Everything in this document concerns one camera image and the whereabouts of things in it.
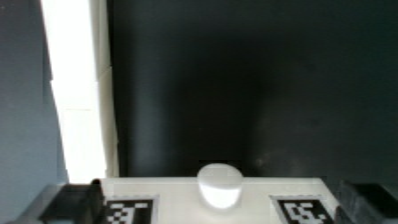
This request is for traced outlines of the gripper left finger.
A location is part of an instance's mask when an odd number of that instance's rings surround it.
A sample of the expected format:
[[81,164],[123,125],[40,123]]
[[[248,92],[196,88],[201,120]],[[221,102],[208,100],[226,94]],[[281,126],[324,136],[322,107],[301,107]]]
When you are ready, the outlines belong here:
[[17,220],[17,224],[104,224],[105,195],[102,181],[49,185]]

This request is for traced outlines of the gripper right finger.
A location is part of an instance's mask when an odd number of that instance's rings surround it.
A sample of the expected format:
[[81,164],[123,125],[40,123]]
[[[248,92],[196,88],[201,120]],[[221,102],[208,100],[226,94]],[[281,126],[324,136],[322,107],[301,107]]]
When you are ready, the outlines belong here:
[[335,224],[398,224],[398,199],[375,183],[344,182]]

